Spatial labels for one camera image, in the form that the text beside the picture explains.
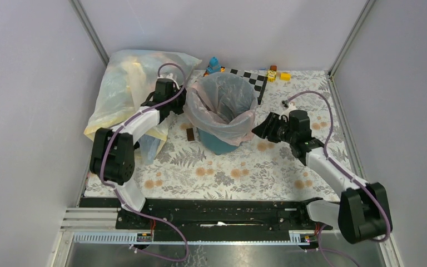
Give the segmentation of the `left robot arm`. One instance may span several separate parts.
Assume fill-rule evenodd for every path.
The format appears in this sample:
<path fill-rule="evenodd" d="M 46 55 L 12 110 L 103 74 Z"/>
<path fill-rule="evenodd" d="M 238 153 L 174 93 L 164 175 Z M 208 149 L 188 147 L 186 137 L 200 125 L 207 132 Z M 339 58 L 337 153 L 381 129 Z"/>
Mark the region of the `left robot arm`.
<path fill-rule="evenodd" d="M 113 128 L 99 128 L 94 137 L 89 169 L 110 187 L 122 208 L 130 211 L 129 222 L 138 229 L 150 223 L 150 214 L 143 209 L 146 198 L 132 179 L 135 171 L 135 149 L 139 139 L 161 124 L 170 113 L 180 114 L 185 92 L 171 78 L 158 78 L 138 111 Z"/>

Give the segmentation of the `pink plastic trash bag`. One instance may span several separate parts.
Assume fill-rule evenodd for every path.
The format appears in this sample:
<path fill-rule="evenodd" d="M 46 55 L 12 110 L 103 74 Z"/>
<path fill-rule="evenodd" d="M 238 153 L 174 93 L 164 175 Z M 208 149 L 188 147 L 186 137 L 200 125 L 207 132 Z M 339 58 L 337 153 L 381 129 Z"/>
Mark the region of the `pink plastic trash bag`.
<path fill-rule="evenodd" d="M 183 111 L 195 127 L 239 146 L 254 138 L 257 106 L 255 90 L 245 79 L 218 72 L 186 89 Z"/>

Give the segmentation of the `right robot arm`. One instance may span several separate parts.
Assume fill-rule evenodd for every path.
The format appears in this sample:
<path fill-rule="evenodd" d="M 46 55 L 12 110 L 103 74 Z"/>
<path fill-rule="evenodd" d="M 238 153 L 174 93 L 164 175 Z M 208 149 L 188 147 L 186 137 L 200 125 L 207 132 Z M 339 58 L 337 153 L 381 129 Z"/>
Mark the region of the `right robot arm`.
<path fill-rule="evenodd" d="M 296 215 L 300 227 L 311 229 L 322 223 L 339 229 L 351 244 L 390 236 L 393 226 L 383 185 L 369 184 L 338 163 L 325 144 L 313 137 L 306 111 L 293 110 L 287 116 L 272 112 L 252 133 L 273 143 L 289 144 L 292 155 L 340 196 L 337 204 L 319 197 L 303 201 Z"/>

